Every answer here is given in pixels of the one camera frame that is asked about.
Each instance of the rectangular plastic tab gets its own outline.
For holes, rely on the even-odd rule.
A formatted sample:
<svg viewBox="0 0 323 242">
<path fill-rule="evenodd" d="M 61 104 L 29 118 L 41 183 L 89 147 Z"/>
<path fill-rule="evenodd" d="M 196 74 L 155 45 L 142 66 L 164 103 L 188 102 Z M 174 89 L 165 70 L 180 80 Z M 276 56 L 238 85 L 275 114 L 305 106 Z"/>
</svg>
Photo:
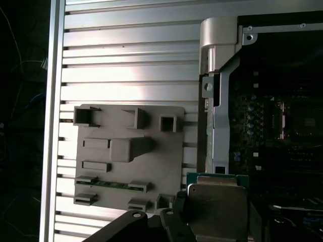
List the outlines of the rectangular plastic tab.
<svg viewBox="0 0 323 242">
<path fill-rule="evenodd" d="M 110 140 L 106 140 L 106 139 L 84 139 L 83 140 L 83 147 L 108 149 L 108 148 L 110 148 Z"/>
<path fill-rule="evenodd" d="M 148 191 L 148 186 L 149 186 L 149 183 L 141 183 L 139 181 L 136 181 L 136 182 L 135 181 L 132 181 L 132 182 L 130 182 L 128 184 L 128 187 L 140 189 L 144 193 L 146 193 Z"/>
<path fill-rule="evenodd" d="M 76 183 L 77 182 L 85 182 L 85 183 L 91 183 L 93 181 L 97 180 L 97 177 L 93 177 L 93 176 L 79 176 L 75 179 Z"/>
<path fill-rule="evenodd" d="M 127 129 L 143 129 L 146 125 L 146 112 L 140 108 L 134 109 L 123 109 L 123 111 L 128 112 L 133 115 L 133 122 L 131 125 L 126 126 Z"/>
<path fill-rule="evenodd" d="M 90 206 L 97 201 L 96 194 L 80 193 L 74 197 L 74 203 L 78 205 Z"/>
<path fill-rule="evenodd" d="M 146 211 L 148 202 L 145 200 L 139 200 L 132 198 L 128 203 L 128 209 L 142 210 Z"/>
<path fill-rule="evenodd" d="M 107 172 L 111 170 L 111 164 L 109 163 L 100 163 L 100 162 L 92 162 L 92 161 L 83 161 L 82 162 L 83 169 L 90 169 L 95 171 Z"/>
<path fill-rule="evenodd" d="M 161 114 L 159 116 L 159 131 L 161 132 L 177 132 L 178 119 L 175 115 Z"/>
<path fill-rule="evenodd" d="M 100 127 L 100 125 L 93 123 L 95 111 L 101 111 L 101 109 L 96 107 L 89 107 L 88 109 L 74 107 L 74 125 L 82 127 Z"/>
</svg>

